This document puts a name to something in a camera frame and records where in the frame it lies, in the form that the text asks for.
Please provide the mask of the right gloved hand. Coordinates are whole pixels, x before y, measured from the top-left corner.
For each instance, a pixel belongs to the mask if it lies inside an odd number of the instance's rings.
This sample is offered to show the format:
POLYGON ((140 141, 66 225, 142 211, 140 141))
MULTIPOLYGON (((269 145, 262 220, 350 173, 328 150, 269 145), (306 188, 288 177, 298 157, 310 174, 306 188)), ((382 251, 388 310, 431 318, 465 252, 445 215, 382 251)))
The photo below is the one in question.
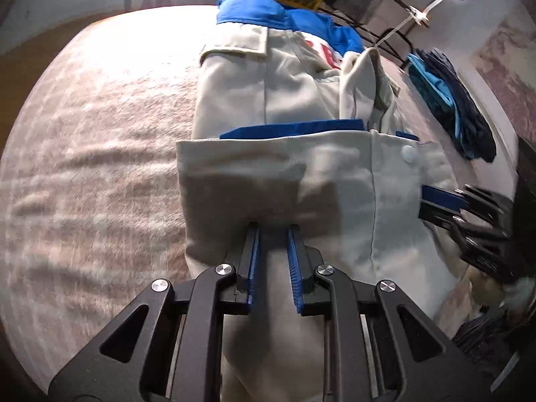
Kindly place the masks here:
POLYGON ((535 315, 535 278, 522 277, 513 284, 500 284, 491 276, 469 266, 466 277, 471 285, 471 299, 489 310, 505 310, 516 320, 535 315))

